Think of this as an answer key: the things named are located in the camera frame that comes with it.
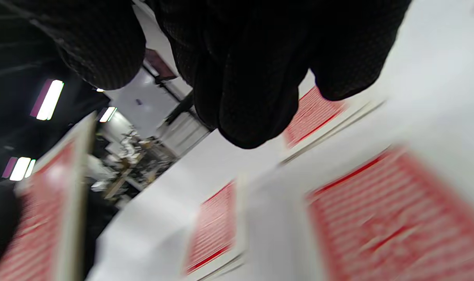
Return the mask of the person's left hand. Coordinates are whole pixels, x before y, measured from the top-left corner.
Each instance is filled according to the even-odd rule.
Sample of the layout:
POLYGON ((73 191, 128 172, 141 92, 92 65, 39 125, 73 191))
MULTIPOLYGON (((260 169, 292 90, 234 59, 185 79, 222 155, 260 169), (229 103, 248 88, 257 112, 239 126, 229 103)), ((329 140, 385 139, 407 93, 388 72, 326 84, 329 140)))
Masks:
POLYGON ((15 182, 0 181, 0 259, 14 237, 19 225, 23 203, 15 191, 15 182))

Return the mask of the person's right hand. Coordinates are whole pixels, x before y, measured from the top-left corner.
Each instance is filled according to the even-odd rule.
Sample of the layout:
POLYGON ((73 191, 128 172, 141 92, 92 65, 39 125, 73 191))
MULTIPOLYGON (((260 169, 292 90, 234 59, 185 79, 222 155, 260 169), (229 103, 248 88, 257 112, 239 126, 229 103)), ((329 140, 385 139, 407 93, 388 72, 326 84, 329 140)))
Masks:
MULTIPOLYGON (((142 66, 146 38, 130 0, 1 0, 45 33, 63 61, 105 91, 142 66)), ((148 0, 202 121, 254 149, 279 136, 312 71, 342 101, 379 78, 410 0, 148 0)))

